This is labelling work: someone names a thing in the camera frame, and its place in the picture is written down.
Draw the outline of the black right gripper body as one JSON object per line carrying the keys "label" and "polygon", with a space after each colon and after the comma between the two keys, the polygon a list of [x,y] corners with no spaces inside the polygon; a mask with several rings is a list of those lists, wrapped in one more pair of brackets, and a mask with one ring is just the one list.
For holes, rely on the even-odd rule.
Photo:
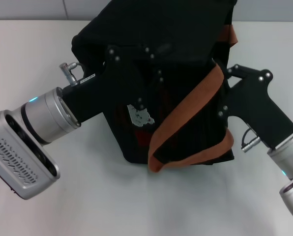
{"label": "black right gripper body", "polygon": [[231,116],[242,119],[268,148],[275,149],[293,134],[293,122],[268,95],[272,73],[267,69],[246,70],[247,77],[218,103],[218,116],[224,121]]}

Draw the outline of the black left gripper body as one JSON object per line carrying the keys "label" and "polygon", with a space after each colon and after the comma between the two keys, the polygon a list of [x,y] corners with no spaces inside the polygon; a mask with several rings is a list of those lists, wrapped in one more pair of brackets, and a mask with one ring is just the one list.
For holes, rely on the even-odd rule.
{"label": "black left gripper body", "polygon": [[105,51],[105,69],[101,74],[62,90],[62,99],[78,122],[117,105],[136,105],[141,73],[135,60],[117,53],[114,47],[111,45]]}

